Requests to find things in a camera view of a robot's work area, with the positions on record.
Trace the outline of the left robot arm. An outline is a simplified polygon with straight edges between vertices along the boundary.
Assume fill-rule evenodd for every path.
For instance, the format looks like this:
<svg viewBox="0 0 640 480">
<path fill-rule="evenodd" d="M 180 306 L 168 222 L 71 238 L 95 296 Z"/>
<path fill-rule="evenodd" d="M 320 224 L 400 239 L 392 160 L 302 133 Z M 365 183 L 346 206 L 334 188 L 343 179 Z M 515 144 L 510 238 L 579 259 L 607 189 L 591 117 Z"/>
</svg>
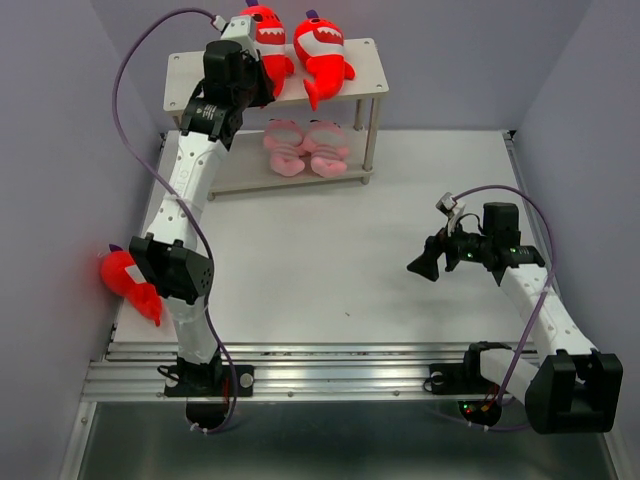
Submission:
<svg viewBox="0 0 640 480">
<path fill-rule="evenodd" d="M 252 41 L 216 40 L 203 55 L 204 77 L 179 126 L 177 153 L 166 193 L 146 233 L 129 252 L 162 298 L 178 340 L 177 361 L 161 366 L 168 397 L 213 396 L 229 384 L 208 300 L 214 280 L 212 251 L 200 219 L 208 192 L 249 107 L 273 102 L 273 83 Z"/>
</svg>

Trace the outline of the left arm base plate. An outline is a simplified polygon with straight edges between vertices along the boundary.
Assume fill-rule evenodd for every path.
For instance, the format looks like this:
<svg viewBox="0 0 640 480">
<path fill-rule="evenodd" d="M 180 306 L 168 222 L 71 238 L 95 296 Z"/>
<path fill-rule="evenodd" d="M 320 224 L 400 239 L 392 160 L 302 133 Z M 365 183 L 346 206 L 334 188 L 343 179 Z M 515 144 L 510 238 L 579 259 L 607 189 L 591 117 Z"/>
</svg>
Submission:
<svg viewBox="0 0 640 480">
<path fill-rule="evenodd" d="M 165 380 L 163 395 L 167 398 L 228 398 L 233 394 L 232 372 L 228 364 L 223 364 L 221 372 L 215 380 L 193 379 L 187 374 L 179 374 L 177 365 L 161 365 L 158 372 Z M 237 396 L 250 398 L 253 396 L 254 374 L 253 365 L 241 364 L 236 366 Z"/>
</svg>

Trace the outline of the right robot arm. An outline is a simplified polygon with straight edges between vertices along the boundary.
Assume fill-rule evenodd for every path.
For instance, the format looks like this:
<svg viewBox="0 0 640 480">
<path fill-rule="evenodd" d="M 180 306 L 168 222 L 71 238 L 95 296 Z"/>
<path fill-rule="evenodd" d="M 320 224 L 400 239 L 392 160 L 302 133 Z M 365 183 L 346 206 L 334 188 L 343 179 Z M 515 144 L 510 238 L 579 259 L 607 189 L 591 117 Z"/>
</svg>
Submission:
<svg viewBox="0 0 640 480">
<path fill-rule="evenodd" d="M 500 342 L 471 344 L 459 363 L 429 367 L 423 387 L 434 395 L 459 395 L 464 420 L 484 429 L 500 420 L 500 396 L 525 408 L 539 434 L 604 433 L 612 429 L 623 366 L 614 354 L 600 352 L 579 330 L 554 289 L 539 251 L 521 242 L 519 209 L 512 203 L 483 207 L 478 232 L 464 230 L 465 206 L 450 197 L 436 205 L 446 225 L 426 239 L 423 253 L 407 269 L 430 281 L 439 277 L 438 261 L 453 271 L 462 262 L 482 265 L 512 301 L 525 322 L 526 338 L 539 362 Z"/>
</svg>

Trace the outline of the red shark plush back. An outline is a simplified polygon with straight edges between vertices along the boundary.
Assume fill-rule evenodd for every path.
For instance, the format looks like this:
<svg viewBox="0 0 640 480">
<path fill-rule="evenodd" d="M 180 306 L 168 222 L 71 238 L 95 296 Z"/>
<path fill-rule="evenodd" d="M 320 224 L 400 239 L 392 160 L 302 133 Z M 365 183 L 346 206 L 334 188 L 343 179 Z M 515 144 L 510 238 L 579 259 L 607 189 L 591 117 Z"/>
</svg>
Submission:
<svg viewBox="0 0 640 480">
<path fill-rule="evenodd" d="M 274 97 L 278 98 L 286 80 L 295 73 L 295 66 L 286 54 L 286 31 L 276 12 L 258 1 L 247 1 L 242 15 L 251 16 L 256 24 L 255 43 L 274 84 Z"/>
</svg>

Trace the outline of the pink striped plush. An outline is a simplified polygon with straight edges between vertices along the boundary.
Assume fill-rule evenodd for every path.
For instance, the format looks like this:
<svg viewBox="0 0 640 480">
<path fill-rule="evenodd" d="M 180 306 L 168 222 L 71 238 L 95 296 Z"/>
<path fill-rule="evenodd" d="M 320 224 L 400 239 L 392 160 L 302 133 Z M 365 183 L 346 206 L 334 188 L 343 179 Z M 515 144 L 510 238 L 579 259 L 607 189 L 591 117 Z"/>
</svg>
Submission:
<svg viewBox="0 0 640 480">
<path fill-rule="evenodd" d="M 304 131 L 292 120 L 271 119 L 263 136 L 263 146 L 269 152 L 272 171 L 293 177 L 301 173 L 305 163 L 301 156 L 305 153 L 302 143 Z"/>
<path fill-rule="evenodd" d="M 343 129 L 329 121 L 311 120 L 302 146 L 310 155 L 311 170 L 322 178 L 337 178 L 347 171 L 349 145 Z"/>
</svg>

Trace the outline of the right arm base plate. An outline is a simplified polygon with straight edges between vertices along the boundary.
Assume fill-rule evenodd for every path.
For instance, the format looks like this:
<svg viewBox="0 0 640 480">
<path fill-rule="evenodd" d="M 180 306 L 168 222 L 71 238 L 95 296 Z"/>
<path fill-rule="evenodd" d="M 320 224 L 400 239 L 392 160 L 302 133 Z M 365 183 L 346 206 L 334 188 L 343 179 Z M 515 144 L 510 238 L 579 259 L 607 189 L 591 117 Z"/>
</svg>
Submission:
<svg viewBox="0 0 640 480">
<path fill-rule="evenodd" d="M 473 395 L 481 392 L 481 385 L 466 376 L 462 363 L 432 363 L 423 389 L 434 395 Z"/>
</svg>

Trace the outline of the red shark plush mouth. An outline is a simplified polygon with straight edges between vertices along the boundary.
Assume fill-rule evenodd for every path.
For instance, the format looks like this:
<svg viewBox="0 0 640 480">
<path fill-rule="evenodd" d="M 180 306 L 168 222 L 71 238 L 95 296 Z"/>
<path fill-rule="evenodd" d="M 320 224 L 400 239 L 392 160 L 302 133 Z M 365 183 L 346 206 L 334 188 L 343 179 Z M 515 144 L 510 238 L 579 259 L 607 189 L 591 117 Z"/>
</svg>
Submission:
<svg viewBox="0 0 640 480">
<path fill-rule="evenodd" d="M 313 111 L 321 101 L 337 95 L 345 80 L 356 78 L 354 67 L 345 58 L 342 30 L 316 10 L 308 10 L 306 18 L 296 27 L 293 46 L 311 76 L 311 80 L 303 81 L 303 86 Z"/>
</svg>

